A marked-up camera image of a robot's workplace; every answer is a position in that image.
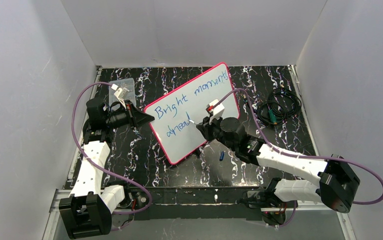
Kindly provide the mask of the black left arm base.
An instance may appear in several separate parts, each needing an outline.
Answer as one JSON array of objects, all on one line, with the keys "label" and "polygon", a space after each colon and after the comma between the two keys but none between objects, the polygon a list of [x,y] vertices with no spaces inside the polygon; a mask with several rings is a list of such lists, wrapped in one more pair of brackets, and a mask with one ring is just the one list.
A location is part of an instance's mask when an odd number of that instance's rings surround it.
[{"label": "black left arm base", "polygon": [[107,183],[101,196],[108,209],[113,212],[135,211],[149,202],[148,195],[141,188],[131,186],[124,180]]}]

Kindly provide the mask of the pink framed whiteboard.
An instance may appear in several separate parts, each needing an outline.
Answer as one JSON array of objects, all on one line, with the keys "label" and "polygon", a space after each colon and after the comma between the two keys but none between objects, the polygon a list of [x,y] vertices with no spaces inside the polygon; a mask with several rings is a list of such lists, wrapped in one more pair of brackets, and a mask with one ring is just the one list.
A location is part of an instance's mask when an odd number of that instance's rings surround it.
[{"label": "pink framed whiteboard", "polygon": [[188,120],[202,122],[209,115],[207,105],[233,89],[228,66],[221,62],[144,108],[154,117],[150,127],[170,164],[178,164],[207,142]]}]

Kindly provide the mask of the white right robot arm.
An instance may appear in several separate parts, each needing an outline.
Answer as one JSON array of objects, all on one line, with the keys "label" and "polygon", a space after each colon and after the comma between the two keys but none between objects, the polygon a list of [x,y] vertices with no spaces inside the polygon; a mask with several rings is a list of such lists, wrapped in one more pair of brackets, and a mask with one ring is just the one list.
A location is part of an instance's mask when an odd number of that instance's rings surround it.
[{"label": "white right robot arm", "polygon": [[339,213],[349,213],[360,179],[347,162],[319,160],[276,146],[248,134],[237,118],[210,120],[205,117],[196,128],[207,141],[217,140],[246,164],[269,167],[298,176],[299,180],[272,179],[262,198],[274,203],[310,201],[323,203]]}]

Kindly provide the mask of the blue marker cap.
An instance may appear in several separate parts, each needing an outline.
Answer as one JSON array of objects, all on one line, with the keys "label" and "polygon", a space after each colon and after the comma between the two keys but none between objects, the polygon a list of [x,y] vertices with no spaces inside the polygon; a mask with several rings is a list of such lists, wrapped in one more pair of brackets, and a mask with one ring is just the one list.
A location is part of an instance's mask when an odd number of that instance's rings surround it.
[{"label": "blue marker cap", "polygon": [[225,157],[225,151],[222,151],[222,152],[220,153],[219,161],[220,161],[220,162],[223,161],[223,160],[224,160],[224,157]]}]

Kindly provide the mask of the clear plastic compartment box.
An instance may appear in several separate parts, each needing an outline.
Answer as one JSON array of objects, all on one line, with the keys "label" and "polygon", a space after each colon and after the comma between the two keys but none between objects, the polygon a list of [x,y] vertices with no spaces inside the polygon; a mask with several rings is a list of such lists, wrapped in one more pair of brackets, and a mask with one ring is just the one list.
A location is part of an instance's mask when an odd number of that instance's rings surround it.
[{"label": "clear plastic compartment box", "polygon": [[[113,81],[110,81],[109,83],[111,85],[115,84],[118,87],[120,87],[121,89],[126,88],[128,90],[128,92],[124,95],[123,99],[131,101],[135,106],[137,105],[136,92],[135,92],[135,80],[132,77],[113,80]],[[114,89],[109,87],[108,90],[109,90],[108,102],[111,105],[112,103],[117,101],[117,98],[114,95],[114,93],[115,93]]]}]

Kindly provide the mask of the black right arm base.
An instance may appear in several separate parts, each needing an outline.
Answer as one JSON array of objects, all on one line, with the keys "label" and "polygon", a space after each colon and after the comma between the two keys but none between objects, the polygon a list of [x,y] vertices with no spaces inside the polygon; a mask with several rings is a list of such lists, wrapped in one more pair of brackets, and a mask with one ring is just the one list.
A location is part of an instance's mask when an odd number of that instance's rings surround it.
[{"label": "black right arm base", "polygon": [[297,201],[284,202],[274,195],[273,192],[263,190],[249,190],[242,193],[239,200],[249,209],[260,210],[262,220],[271,227],[282,227],[290,222],[292,216],[287,218],[286,211],[296,212]]}]

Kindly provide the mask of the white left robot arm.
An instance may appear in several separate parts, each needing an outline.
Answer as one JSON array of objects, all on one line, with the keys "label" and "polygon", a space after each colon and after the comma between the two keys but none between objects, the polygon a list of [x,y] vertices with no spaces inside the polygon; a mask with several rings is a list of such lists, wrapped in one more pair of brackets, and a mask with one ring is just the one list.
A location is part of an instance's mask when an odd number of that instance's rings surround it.
[{"label": "white left robot arm", "polygon": [[110,146],[117,128],[129,126],[137,129],[155,118],[137,109],[134,104],[114,102],[112,110],[103,99],[93,98],[86,103],[88,120],[83,127],[83,159],[76,183],[70,194],[62,198],[58,209],[67,235],[80,239],[107,235],[113,228],[112,215],[128,215],[122,223],[125,227],[134,219],[134,214],[149,206],[150,193],[144,187],[131,191],[132,180],[123,177],[120,181],[102,187],[104,169],[110,154]]}]

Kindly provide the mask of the metal whiteboard stand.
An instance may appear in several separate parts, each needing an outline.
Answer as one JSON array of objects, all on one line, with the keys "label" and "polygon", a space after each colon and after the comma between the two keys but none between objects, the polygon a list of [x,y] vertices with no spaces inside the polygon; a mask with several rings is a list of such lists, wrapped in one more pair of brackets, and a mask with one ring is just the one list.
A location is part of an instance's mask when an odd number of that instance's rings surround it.
[{"label": "metal whiteboard stand", "polygon": [[198,159],[200,159],[200,158],[202,157],[202,155],[203,155],[203,151],[202,151],[200,148],[198,148],[198,149],[196,149],[196,150],[194,151],[194,154],[196,155],[196,157],[197,157]]}]

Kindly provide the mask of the aluminium front frame rail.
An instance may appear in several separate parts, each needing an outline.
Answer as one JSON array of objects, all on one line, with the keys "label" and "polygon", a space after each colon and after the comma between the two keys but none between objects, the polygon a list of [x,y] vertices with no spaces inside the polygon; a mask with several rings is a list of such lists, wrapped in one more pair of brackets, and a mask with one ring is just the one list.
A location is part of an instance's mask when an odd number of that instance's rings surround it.
[{"label": "aluminium front frame rail", "polygon": [[[153,206],[244,206],[239,205],[244,192],[262,190],[255,186],[225,186],[225,187],[148,187],[152,195]],[[69,197],[71,190],[56,190],[50,212],[58,211],[59,202]],[[330,211],[322,203],[298,200],[298,211]]]}]

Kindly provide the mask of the green handled screwdriver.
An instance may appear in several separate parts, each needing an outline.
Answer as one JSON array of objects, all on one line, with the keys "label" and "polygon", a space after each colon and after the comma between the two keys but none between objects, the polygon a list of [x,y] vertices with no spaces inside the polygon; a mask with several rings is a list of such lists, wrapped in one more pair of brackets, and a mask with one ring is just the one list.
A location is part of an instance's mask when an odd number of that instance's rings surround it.
[{"label": "green handled screwdriver", "polygon": [[268,107],[268,116],[269,116],[269,121],[272,125],[277,125],[277,118],[276,115],[274,114],[273,110]]}]

